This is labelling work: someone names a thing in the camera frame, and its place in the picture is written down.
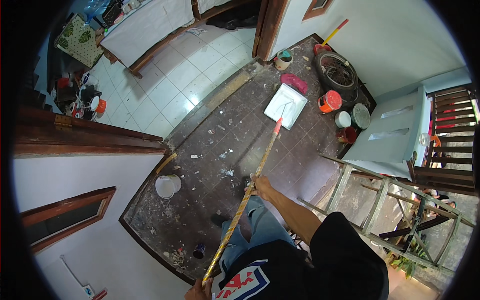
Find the broom handle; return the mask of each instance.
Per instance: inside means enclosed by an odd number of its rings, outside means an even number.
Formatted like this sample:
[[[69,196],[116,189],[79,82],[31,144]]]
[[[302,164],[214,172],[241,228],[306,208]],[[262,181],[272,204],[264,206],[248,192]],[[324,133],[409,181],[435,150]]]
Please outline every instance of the broom handle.
[[[276,136],[278,135],[278,132],[280,131],[280,126],[282,125],[282,120],[283,118],[278,119],[276,122],[275,129],[273,130],[272,138],[270,139],[270,143],[267,146],[267,149],[264,152],[264,156],[262,157],[262,160],[260,161],[260,164],[258,165],[257,171],[255,172],[255,176],[260,176],[260,173],[262,172],[262,169],[264,168],[265,162],[267,161],[268,155],[270,154],[270,150],[272,150],[273,143],[276,139]],[[247,188],[247,191],[245,192],[245,195],[243,196],[242,201],[240,202],[240,205],[237,209],[237,212],[235,216],[233,217],[232,222],[230,223],[230,227],[228,228],[227,232],[225,233],[225,236],[222,239],[222,242],[220,243],[220,246],[218,247],[218,250],[215,253],[215,256],[213,257],[212,262],[210,263],[210,266],[207,269],[207,272],[205,273],[205,276],[202,280],[202,286],[205,286],[206,281],[210,278],[213,268],[215,267],[215,264],[220,260],[220,257],[222,256],[223,250],[226,248],[228,241],[230,240],[230,237],[232,236],[233,230],[237,226],[241,214],[245,210],[245,207],[247,206],[248,199],[250,198],[250,195],[252,194],[254,187],[254,182],[250,183],[250,185]]]
[[[332,34],[329,35],[329,36],[327,37],[327,39],[322,43],[322,47],[325,46],[325,45],[328,43],[328,41],[329,41],[331,38],[333,38],[333,36],[334,36],[334,35],[343,27],[343,25],[345,25],[347,22],[348,22],[348,19],[345,19],[345,21],[343,21],[342,24],[340,24],[340,26],[337,27],[337,28],[332,32]]]

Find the grey bucket lid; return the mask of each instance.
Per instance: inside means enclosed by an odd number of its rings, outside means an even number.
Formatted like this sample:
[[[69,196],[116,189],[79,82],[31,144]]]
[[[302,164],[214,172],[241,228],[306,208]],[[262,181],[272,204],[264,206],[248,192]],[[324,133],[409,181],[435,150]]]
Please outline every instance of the grey bucket lid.
[[[370,125],[370,113],[367,107],[362,103],[357,103],[352,110],[352,120],[362,129],[367,129]]]

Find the hand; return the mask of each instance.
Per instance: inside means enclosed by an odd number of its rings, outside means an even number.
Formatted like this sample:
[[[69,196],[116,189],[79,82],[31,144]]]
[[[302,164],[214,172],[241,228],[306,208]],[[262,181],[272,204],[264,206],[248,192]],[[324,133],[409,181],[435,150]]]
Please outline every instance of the hand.
[[[205,289],[202,287],[202,280],[197,279],[191,289],[185,293],[185,300],[211,300],[212,299],[213,278],[209,278],[205,283]]]
[[[270,184],[268,177],[265,175],[261,175],[260,177],[252,175],[252,181],[255,182],[255,190],[252,191],[252,195],[258,195],[260,198],[271,202],[275,189]]]

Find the dark tiled floor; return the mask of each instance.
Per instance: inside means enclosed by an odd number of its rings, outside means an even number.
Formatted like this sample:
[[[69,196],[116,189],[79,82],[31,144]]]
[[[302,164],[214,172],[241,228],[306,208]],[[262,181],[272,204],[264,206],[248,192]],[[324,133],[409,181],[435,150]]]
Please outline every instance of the dark tiled floor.
[[[318,109],[317,99],[325,90],[314,72],[315,43],[310,39],[295,47],[296,60],[283,72],[294,72],[308,83],[308,103],[291,130],[280,130],[263,170],[272,186],[287,197],[311,202],[318,201],[323,195],[322,187],[337,172],[336,164],[319,157],[318,152],[337,156],[343,148],[335,139],[334,114],[323,115]],[[176,150],[178,156],[161,174],[184,175],[178,193],[171,199],[161,199],[152,181],[136,207],[131,207],[135,213],[126,221],[160,257],[174,264],[172,255],[164,253],[179,248],[186,251],[185,262],[176,267],[191,278],[203,276],[220,243],[221,230],[210,222],[210,216],[217,211],[228,216],[235,214],[243,196],[242,180],[256,170],[270,140],[275,122],[263,111],[274,94],[274,85],[280,83],[280,75],[272,65],[265,66]],[[233,176],[226,175],[227,170],[233,170]],[[283,221],[278,211],[272,208],[272,212]],[[248,237],[250,228],[244,216],[240,225]],[[199,242],[206,245],[206,255],[201,260],[192,259]]]

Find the pink rag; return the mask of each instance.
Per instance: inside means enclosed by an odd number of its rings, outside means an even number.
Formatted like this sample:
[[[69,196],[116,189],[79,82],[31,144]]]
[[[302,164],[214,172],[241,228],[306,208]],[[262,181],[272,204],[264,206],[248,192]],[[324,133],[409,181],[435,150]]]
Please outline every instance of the pink rag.
[[[280,82],[283,84],[291,84],[294,87],[296,87],[302,94],[307,93],[307,83],[300,79],[297,75],[295,74],[282,74],[280,76]]]

